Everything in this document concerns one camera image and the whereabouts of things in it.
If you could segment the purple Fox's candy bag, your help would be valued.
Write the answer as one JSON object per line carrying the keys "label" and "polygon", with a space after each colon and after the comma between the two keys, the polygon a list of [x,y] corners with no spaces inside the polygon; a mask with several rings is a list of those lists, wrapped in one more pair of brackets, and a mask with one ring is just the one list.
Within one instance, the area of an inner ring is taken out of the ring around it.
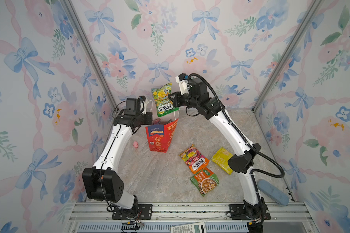
{"label": "purple Fox's candy bag", "polygon": [[156,125],[156,124],[161,124],[161,119],[160,118],[157,118],[155,120],[153,120],[153,124]]}

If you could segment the orange Fox's candy bag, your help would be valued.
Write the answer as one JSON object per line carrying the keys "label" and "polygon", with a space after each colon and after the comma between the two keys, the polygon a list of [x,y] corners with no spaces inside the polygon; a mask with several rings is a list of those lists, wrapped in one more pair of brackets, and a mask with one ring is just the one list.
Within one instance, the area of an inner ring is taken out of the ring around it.
{"label": "orange Fox's candy bag", "polygon": [[206,168],[210,162],[210,160],[206,158],[194,144],[183,151],[179,156],[188,166],[192,174],[200,172],[202,169]]}

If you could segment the green noodle snack packet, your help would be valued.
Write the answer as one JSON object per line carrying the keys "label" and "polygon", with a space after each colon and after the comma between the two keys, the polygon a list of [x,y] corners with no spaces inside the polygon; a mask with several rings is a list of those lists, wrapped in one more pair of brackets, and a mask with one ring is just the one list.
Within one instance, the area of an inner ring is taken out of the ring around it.
{"label": "green noodle snack packet", "polygon": [[208,168],[196,173],[190,181],[203,197],[219,185],[218,176]]}

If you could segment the green Fox's candy bag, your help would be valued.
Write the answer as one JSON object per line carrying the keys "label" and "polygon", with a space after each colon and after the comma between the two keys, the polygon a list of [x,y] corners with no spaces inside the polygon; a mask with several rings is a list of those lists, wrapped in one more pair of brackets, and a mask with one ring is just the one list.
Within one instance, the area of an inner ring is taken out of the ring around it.
{"label": "green Fox's candy bag", "polygon": [[169,99],[169,95],[172,93],[172,85],[173,83],[167,83],[160,88],[151,89],[158,117],[163,117],[179,110],[178,107],[173,106],[173,102]]}

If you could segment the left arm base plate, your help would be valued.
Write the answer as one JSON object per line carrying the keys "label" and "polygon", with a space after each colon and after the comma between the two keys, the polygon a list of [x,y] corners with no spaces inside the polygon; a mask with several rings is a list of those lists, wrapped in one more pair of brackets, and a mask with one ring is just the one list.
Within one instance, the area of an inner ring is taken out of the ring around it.
{"label": "left arm base plate", "polygon": [[114,207],[112,212],[113,220],[150,220],[152,218],[152,204],[134,204],[131,209]]}

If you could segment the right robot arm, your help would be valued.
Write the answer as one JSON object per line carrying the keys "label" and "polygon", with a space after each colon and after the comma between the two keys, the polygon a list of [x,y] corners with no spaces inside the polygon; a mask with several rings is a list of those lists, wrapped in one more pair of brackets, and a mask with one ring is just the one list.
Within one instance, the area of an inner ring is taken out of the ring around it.
{"label": "right robot arm", "polygon": [[230,118],[225,106],[219,100],[211,85],[198,74],[180,74],[176,77],[180,91],[169,95],[175,107],[195,108],[199,115],[210,121],[232,146],[234,155],[228,160],[231,169],[237,173],[244,193],[244,207],[249,219],[264,219],[261,195],[254,179],[253,158],[260,150],[259,144],[252,144]]}

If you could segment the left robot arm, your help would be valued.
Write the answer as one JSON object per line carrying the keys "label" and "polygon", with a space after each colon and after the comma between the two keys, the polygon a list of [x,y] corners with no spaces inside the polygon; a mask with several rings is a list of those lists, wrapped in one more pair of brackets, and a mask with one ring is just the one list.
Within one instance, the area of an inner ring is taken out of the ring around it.
{"label": "left robot arm", "polygon": [[124,190],[123,180],[118,175],[118,166],[130,138],[143,125],[150,125],[153,113],[147,111],[145,96],[128,98],[113,120],[112,132],[100,157],[92,168],[85,168],[82,179],[88,199],[105,201],[124,210],[137,212],[137,197]]}

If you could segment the red paper gift bag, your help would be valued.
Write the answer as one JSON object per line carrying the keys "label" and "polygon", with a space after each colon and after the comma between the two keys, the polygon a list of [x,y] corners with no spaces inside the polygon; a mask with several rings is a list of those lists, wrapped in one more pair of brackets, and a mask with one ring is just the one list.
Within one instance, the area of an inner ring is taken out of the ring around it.
{"label": "red paper gift bag", "polygon": [[150,151],[166,153],[171,145],[179,119],[179,110],[168,115],[158,117],[155,103],[150,100],[147,111],[153,113],[153,120],[160,118],[161,124],[146,126],[146,136]]}

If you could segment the yellow snack packet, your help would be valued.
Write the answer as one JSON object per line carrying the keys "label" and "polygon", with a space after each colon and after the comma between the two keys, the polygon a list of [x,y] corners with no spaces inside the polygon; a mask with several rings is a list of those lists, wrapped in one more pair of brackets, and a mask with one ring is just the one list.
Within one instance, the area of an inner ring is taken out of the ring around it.
{"label": "yellow snack packet", "polygon": [[212,157],[212,161],[216,163],[222,170],[224,170],[228,175],[233,173],[233,170],[228,165],[228,160],[233,156],[224,147],[221,147]]}

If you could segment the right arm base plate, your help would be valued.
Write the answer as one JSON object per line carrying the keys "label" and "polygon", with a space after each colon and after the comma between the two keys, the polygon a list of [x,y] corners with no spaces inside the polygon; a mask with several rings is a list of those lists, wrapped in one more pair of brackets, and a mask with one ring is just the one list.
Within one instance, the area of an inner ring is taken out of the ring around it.
{"label": "right arm base plate", "polygon": [[233,220],[258,220],[262,217],[262,210],[259,204],[230,204],[226,216]]}

